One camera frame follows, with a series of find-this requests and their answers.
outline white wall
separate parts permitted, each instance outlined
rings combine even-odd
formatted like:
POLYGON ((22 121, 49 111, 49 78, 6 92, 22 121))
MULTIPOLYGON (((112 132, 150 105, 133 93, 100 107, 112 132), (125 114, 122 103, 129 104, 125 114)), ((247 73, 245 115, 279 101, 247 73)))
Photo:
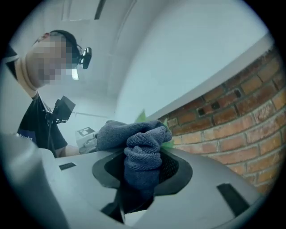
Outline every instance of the white wall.
POLYGON ((76 131, 90 127, 98 131, 106 123, 107 118, 90 116, 87 114, 72 113, 66 123, 58 124, 59 130, 69 145, 77 146, 76 131))
MULTIPOLYGON (((146 116, 158 118, 192 101, 254 60, 252 55, 232 68, 232 74, 215 76, 267 33, 265 25, 242 1, 171 1, 153 23, 130 65, 118 98, 116 120, 131 123, 142 109, 146 116), (204 84, 213 76, 211 84, 204 84), (190 93, 201 85, 199 91, 190 93), (187 100, 180 102, 178 99, 186 94, 187 100)), ((270 45, 268 40, 262 49, 270 45)))

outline black device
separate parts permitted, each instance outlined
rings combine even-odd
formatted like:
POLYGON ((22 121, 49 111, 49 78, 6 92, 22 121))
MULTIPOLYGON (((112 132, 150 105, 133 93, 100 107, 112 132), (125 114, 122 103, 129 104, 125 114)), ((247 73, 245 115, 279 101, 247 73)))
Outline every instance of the black device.
POLYGON ((92 57, 92 49, 90 47, 83 49, 80 45, 77 44, 75 37, 65 30, 53 30, 51 32, 62 34, 66 40, 70 42, 72 46, 72 53, 75 57, 73 58, 75 60, 74 64, 80 64, 83 69, 87 69, 92 57))
POLYGON ((83 54, 80 55, 79 64, 83 69, 88 68, 91 57, 92 57, 92 49, 90 47, 87 47, 86 49, 84 49, 83 54))
POLYGON ((63 96, 61 99, 58 99, 55 103, 55 107, 53 112, 47 108, 44 104, 44 111, 46 113, 46 121, 49 126, 49 133, 48 133, 48 140, 47 140, 47 146, 50 146, 50 130, 52 125, 57 125, 59 123, 66 123, 68 119, 70 118, 73 109, 75 108, 76 104, 73 103, 71 100, 69 100, 67 97, 63 96))

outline small label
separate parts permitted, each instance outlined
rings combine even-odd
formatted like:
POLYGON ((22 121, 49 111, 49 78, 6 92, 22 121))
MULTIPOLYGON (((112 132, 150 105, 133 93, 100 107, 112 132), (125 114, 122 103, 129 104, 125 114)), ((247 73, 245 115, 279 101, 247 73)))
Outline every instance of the small label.
POLYGON ((36 135, 34 131, 18 130, 18 134, 22 138, 27 138, 36 144, 36 135))
POLYGON ((95 132, 92 128, 90 127, 86 127, 86 128, 83 128, 81 130, 78 131, 80 135, 82 135, 83 137, 90 134, 90 133, 93 133, 95 132))

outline microfiber cloth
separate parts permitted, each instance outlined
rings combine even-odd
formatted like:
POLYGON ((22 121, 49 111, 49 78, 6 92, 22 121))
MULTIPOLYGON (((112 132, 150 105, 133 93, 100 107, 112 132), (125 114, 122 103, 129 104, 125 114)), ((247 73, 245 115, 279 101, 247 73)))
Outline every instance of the microfiber cloth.
POLYGON ((125 181, 147 200, 159 184, 160 147, 171 139, 170 130, 159 120, 133 124, 107 121, 97 134, 97 149, 125 147, 125 181))

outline red brick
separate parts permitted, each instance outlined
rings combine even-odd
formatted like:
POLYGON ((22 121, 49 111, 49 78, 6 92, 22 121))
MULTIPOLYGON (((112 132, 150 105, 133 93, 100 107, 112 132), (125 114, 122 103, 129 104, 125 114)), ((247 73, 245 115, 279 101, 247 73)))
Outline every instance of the red brick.
POLYGON ((276 89, 273 83, 264 86, 263 88, 252 94, 250 97, 244 99, 236 105, 239 114, 244 115, 251 110, 257 108, 261 104, 265 103, 267 100, 271 99, 275 93, 276 89))
POLYGON ((224 93, 224 88, 222 85, 212 89, 211 91, 207 92, 203 95, 206 102, 215 100, 219 96, 221 96, 224 93))
POLYGON ((237 85, 239 85, 244 80, 246 80, 249 76, 250 76, 250 71, 247 68, 245 68, 241 72, 239 72, 237 75, 235 75, 234 77, 230 78, 225 83, 225 85, 229 89, 232 89, 232 88, 236 87, 237 85))
POLYGON ((258 147, 253 146, 248 149, 243 149, 233 153, 226 153, 220 155, 213 155, 211 158, 223 163, 223 164, 234 164, 249 159, 253 159, 258 155, 258 147))
POLYGON ((158 120, 161 121, 161 122, 164 122, 165 119, 168 119, 168 115, 167 114, 162 116, 161 118, 158 118, 158 120))
POLYGON ((250 71, 250 74, 256 73, 264 64, 268 63, 274 56, 277 55, 277 49, 272 48, 271 50, 265 52, 261 57, 256 59, 251 63, 247 69, 250 71))
POLYGON ((273 178, 276 178, 278 176, 278 173, 280 171, 280 167, 273 166, 272 168, 269 168, 267 170, 264 170, 258 174, 258 180, 257 182, 264 182, 273 178))
POLYGON ((179 107, 178 109, 170 112, 168 114, 169 119, 175 118, 175 117, 180 116, 180 115, 184 115, 188 110, 196 109, 196 108, 201 107, 203 105, 204 105, 204 101, 202 100, 202 97, 196 98, 195 100, 193 100, 193 101, 179 107))
POLYGON ((191 121, 194 121, 196 119, 196 113, 195 112, 188 112, 182 116, 178 117, 178 122, 180 125, 184 123, 189 123, 191 121))
POLYGON ((276 130, 286 124, 286 111, 280 112, 275 118, 270 119, 263 125, 258 126, 246 133, 248 143, 254 143, 272 135, 276 130))
POLYGON ((205 114, 204 115, 208 115, 214 112, 214 110, 211 107, 211 104, 207 104, 204 107, 202 107, 202 109, 204 110, 205 114))
POLYGON ((275 108, 277 110, 281 109, 286 105, 286 89, 279 92, 273 99, 272 99, 275 108))
POLYGON ((176 148, 184 150, 189 153, 215 153, 217 152, 217 143, 208 142, 208 143, 199 143, 191 145, 182 145, 177 146, 176 148))
POLYGON ((219 142, 221 151, 234 150, 245 146, 245 138, 243 134, 236 135, 232 138, 226 138, 219 142))
POLYGON ((228 168, 230 168, 232 171, 236 172, 239 175, 243 175, 245 173, 245 164, 228 165, 228 168))
POLYGON ((201 132, 182 135, 183 144, 191 144, 191 143, 197 143, 201 141, 202 141, 201 132))
POLYGON ((253 76, 251 79, 241 84, 241 88, 246 95, 260 88, 262 82, 258 76, 253 76))
POLYGON ((260 146, 260 154, 266 154, 272 150, 275 150, 279 146, 281 146, 281 136, 280 132, 277 132, 270 138, 266 139, 265 141, 261 142, 259 144, 260 146))
POLYGON ((181 136, 174 136, 172 139, 174 140, 174 144, 175 144, 175 145, 180 145, 180 144, 182 144, 181 136))
POLYGON ((256 180, 256 175, 255 174, 251 174, 251 175, 246 175, 244 176, 244 179, 250 183, 250 184, 254 184, 255 180, 256 180))
POLYGON ((267 155, 266 157, 259 158, 257 161, 252 161, 247 164, 247 172, 253 173, 259 170, 267 169, 279 162, 285 157, 285 149, 281 149, 275 153, 267 155))
POLYGON ((196 98, 195 100, 187 103, 183 107, 185 108, 185 110, 189 110, 189 109, 196 109, 196 108, 203 106, 203 105, 204 105, 204 101, 202 100, 202 97, 199 97, 199 98, 196 98))
POLYGON ((273 81, 276 87, 280 90, 286 85, 286 75, 284 71, 280 71, 276 76, 273 77, 273 81))
POLYGON ((171 120, 168 121, 168 127, 173 127, 173 126, 176 126, 176 125, 178 125, 178 121, 177 121, 176 118, 171 119, 171 120))
POLYGON ((170 112, 169 115, 169 119, 173 119, 179 115, 183 115, 186 113, 187 110, 185 110, 185 108, 182 106, 176 110, 173 110, 172 112, 170 112))
POLYGON ((266 184, 261 184, 261 185, 257 185, 256 189, 261 193, 261 194, 268 194, 271 189, 273 187, 273 182, 268 182, 266 184))
POLYGON ((204 131, 205 140, 224 138, 240 133, 254 124, 251 115, 246 115, 225 125, 214 127, 204 131))
POLYGON ((221 108, 227 107, 228 105, 232 104, 236 100, 238 100, 238 97, 236 96, 235 90, 229 92, 228 94, 222 96, 221 98, 218 99, 219 106, 221 108))
POLYGON ((281 60, 274 57, 269 63, 266 64, 257 74, 263 82, 269 80, 280 68, 281 60))
POLYGON ((237 118, 236 110, 234 107, 230 107, 222 112, 215 114, 214 123, 215 125, 219 125, 234 120, 235 118, 237 118))
POLYGON ((173 129, 174 135, 181 135, 181 134, 187 134, 203 129, 210 128, 212 126, 210 118, 205 119, 198 119, 195 122, 185 124, 183 126, 176 126, 173 129))
POLYGON ((271 102, 268 102, 253 112, 256 123, 264 122, 275 113, 275 108, 271 102))

